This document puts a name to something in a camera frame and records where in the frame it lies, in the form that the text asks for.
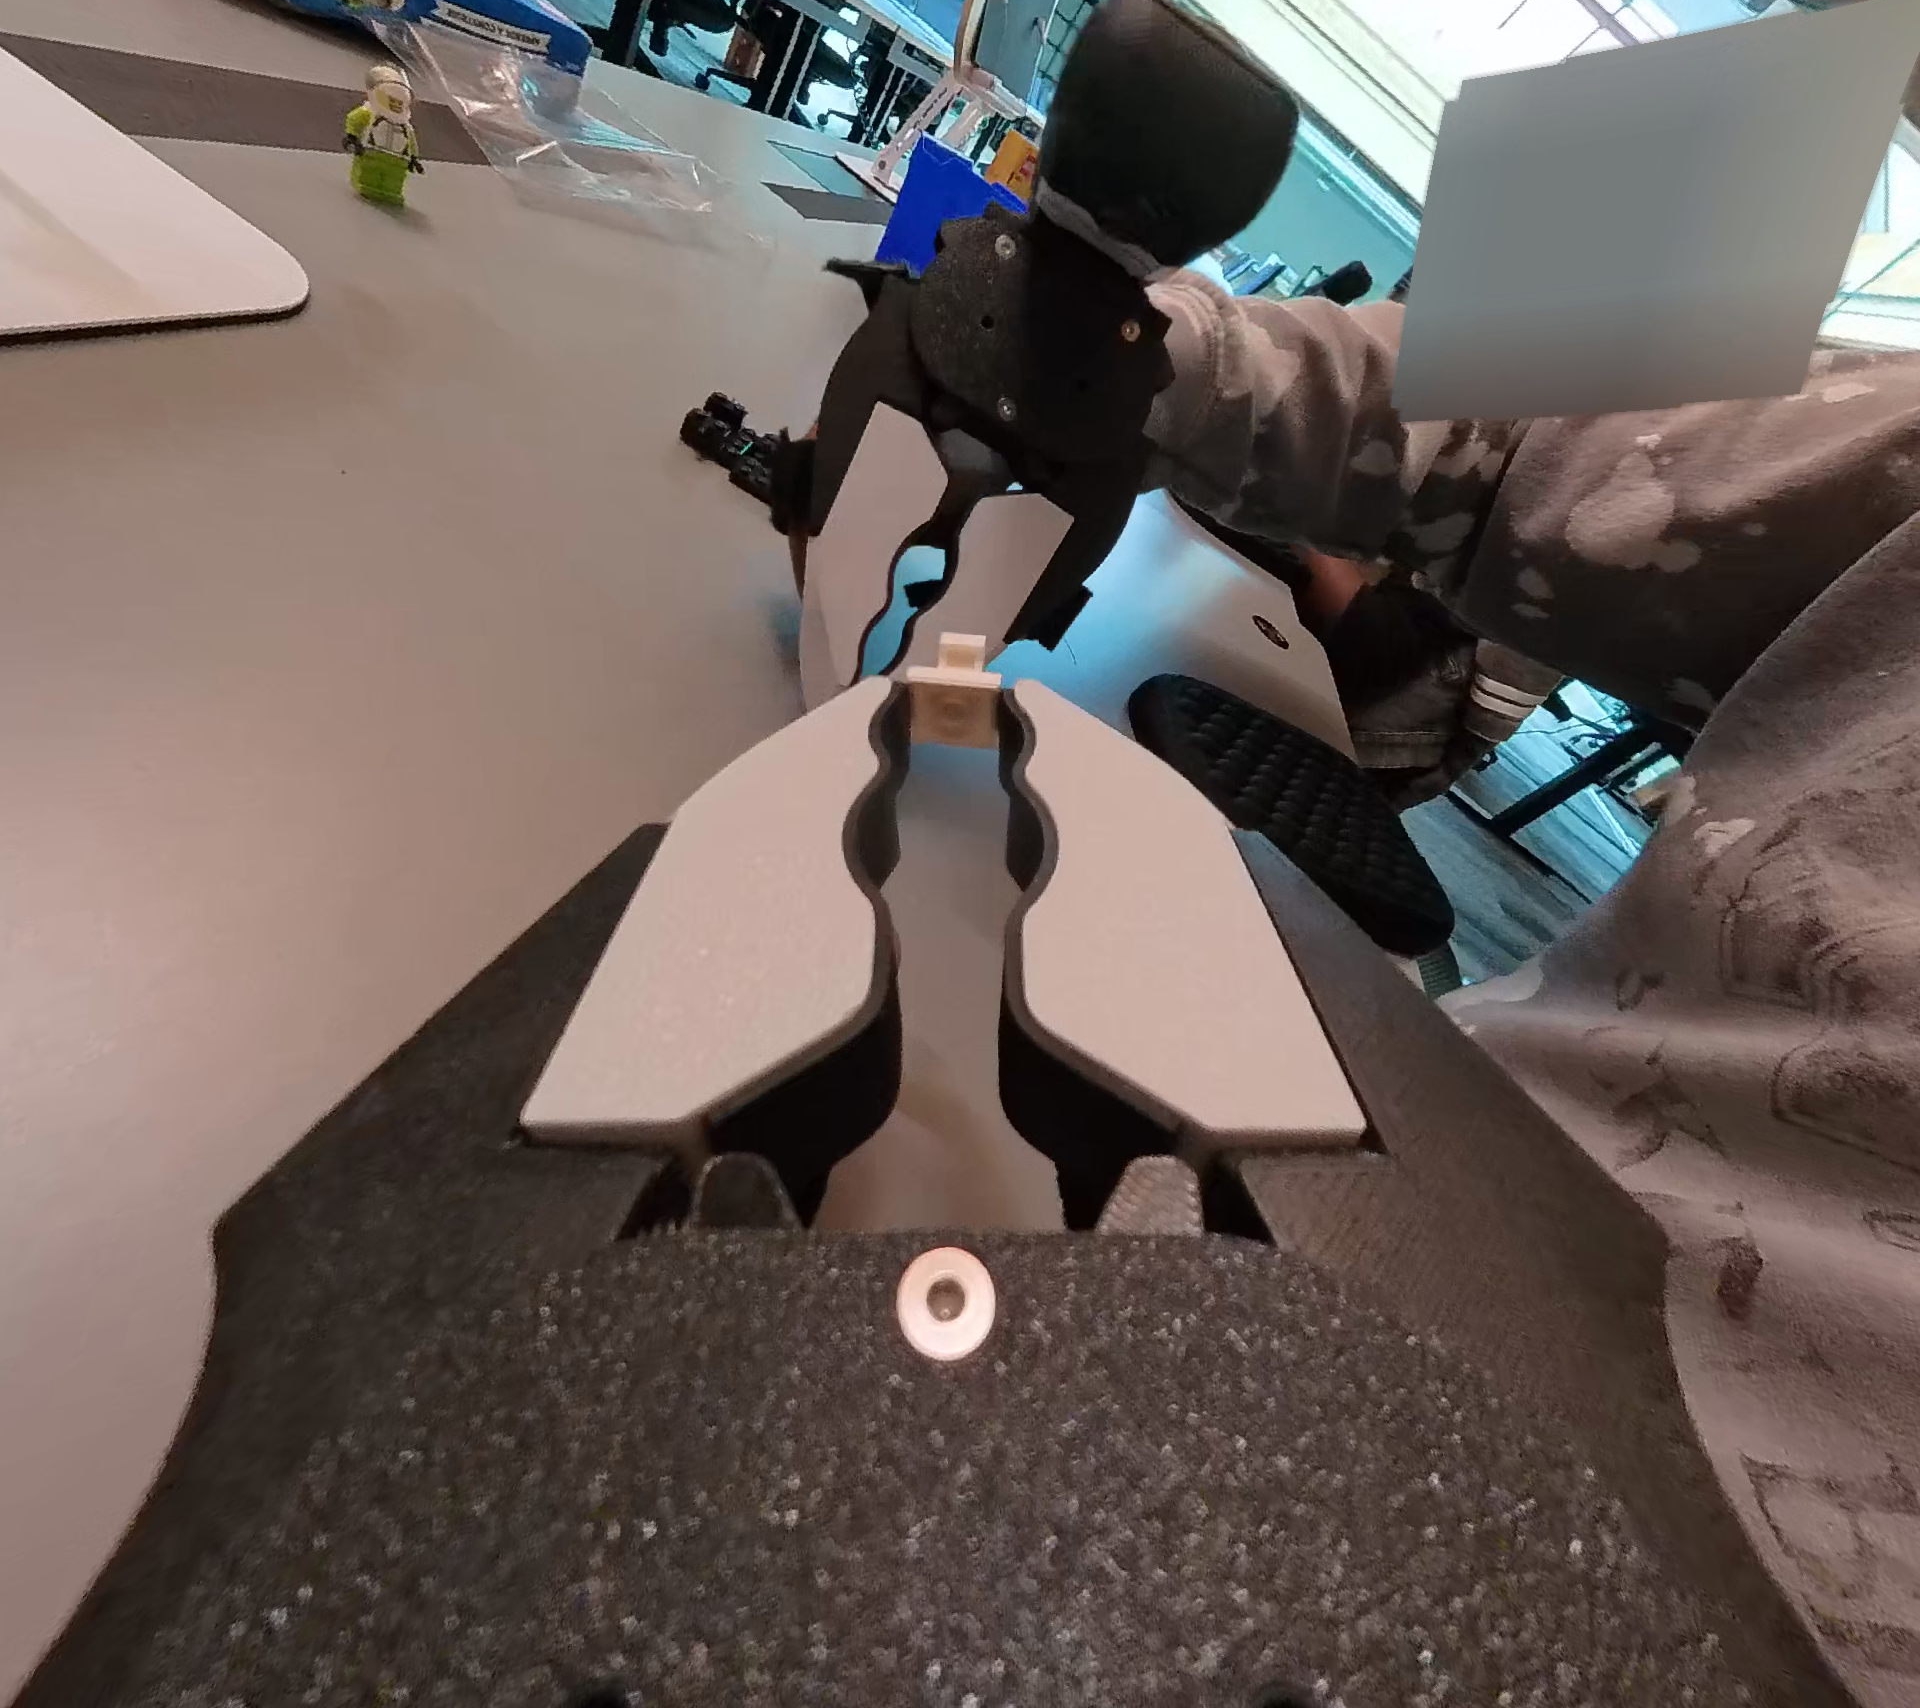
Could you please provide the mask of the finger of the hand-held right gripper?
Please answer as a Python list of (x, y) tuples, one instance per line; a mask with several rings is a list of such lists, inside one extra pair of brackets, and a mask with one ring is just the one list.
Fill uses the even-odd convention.
[(900, 553), (918, 545), (941, 504), (949, 504), (949, 465), (934, 439), (895, 400), (880, 400), (833, 500), (833, 516), (805, 560), (805, 623), (799, 623), (805, 706), (822, 706), (872, 671), (863, 643), (895, 604)]

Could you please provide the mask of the white book stand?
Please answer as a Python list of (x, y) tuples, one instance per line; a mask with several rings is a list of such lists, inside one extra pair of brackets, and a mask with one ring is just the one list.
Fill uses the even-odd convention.
[(0, 341), (248, 327), (307, 304), (307, 264), (205, 187), (0, 52)]

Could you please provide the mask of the lime green lego minifigure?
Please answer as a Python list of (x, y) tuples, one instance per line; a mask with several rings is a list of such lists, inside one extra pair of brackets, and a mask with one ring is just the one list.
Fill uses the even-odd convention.
[(393, 61), (370, 67), (370, 97), (348, 106), (348, 187), (358, 205), (400, 208), (411, 175), (423, 175), (423, 140), (413, 140), (413, 90)]

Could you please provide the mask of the small white lego piece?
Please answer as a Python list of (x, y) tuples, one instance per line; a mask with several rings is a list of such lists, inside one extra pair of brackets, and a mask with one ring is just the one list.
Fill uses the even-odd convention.
[(992, 746), (1002, 741), (1002, 671), (983, 631), (941, 631), (934, 668), (900, 668), (903, 741), (909, 746)]

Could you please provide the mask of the blue plastic bin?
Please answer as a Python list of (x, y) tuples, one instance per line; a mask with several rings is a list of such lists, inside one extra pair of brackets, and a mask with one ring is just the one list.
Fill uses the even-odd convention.
[(895, 221), (872, 261), (900, 270), (923, 270), (949, 222), (984, 221), (984, 208), (1023, 221), (1032, 197), (1032, 168), (1042, 168), (1042, 151), (1023, 131), (1002, 136), (984, 168), (972, 168), (972, 160), (949, 151), (941, 136), (918, 136), (903, 151), (903, 175), (900, 175), (900, 197), (895, 197)]

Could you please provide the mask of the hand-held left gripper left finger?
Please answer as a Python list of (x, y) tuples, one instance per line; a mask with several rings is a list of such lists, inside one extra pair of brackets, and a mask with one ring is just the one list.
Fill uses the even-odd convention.
[(895, 990), (903, 694), (856, 681), (659, 829), (516, 1132), (689, 1147), (850, 1051)]

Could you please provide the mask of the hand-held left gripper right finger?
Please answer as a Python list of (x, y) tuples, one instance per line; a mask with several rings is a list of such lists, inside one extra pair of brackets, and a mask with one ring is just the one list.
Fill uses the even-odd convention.
[(1354, 1147), (1367, 1115), (1225, 807), (1042, 681), (1002, 694), (1009, 1011), (1194, 1147)]

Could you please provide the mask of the clear plastic bag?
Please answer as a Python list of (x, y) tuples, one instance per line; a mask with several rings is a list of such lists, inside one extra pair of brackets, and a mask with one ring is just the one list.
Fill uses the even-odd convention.
[(569, 67), (432, 18), (379, 30), (379, 38), (461, 121), (516, 205), (628, 229), (689, 229), (728, 208), (728, 175)]

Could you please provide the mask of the person's grey sweatshirt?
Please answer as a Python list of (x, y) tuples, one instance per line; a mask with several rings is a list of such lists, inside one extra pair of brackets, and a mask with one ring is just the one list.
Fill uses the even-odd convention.
[(1699, 1459), (1821, 1683), (1920, 1701), (1920, 533), (1692, 735), (1631, 872), (1452, 1003), (1667, 1232)]

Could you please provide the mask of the black lego chassis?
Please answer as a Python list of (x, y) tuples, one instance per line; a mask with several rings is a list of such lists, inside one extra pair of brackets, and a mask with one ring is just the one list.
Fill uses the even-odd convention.
[(681, 413), (681, 452), (758, 500), (782, 536), (809, 536), (820, 439), (758, 426), (737, 395), (708, 395)]

